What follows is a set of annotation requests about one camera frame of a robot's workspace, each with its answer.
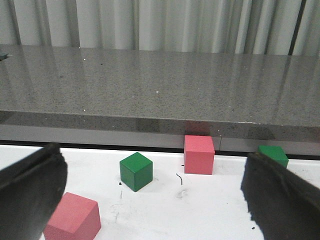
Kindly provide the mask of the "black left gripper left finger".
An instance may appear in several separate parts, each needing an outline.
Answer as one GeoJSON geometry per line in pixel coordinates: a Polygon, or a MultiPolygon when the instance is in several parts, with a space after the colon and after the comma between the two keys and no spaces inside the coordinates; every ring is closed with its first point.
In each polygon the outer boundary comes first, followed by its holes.
{"type": "Polygon", "coordinates": [[[62,199],[68,165],[49,143],[0,171],[0,238],[38,240],[62,199]]]}

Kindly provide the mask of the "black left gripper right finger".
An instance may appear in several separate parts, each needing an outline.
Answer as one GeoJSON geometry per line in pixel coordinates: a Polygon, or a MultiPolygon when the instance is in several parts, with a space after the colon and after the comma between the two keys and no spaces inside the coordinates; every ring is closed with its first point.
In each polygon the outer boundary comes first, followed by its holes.
{"type": "Polygon", "coordinates": [[[270,157],[247,156],[241,190],[266,240],[318,240],[320,190],[270,157]]]}

